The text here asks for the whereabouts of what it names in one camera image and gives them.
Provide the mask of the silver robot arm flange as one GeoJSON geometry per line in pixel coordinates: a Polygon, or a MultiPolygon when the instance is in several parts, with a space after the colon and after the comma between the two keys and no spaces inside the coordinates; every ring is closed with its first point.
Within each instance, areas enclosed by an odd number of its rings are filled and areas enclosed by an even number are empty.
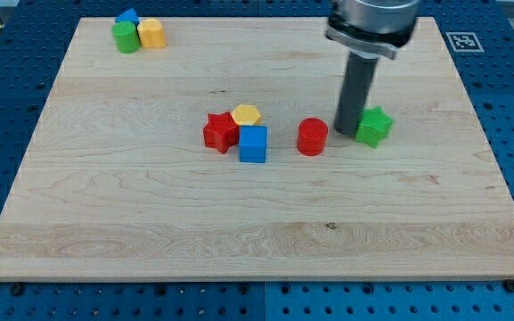
{"type": "Polygon", "coordinates": [[[396,58],[417,21],[420,0],[337,0],[325,36],[365,59],[396,58]]]}

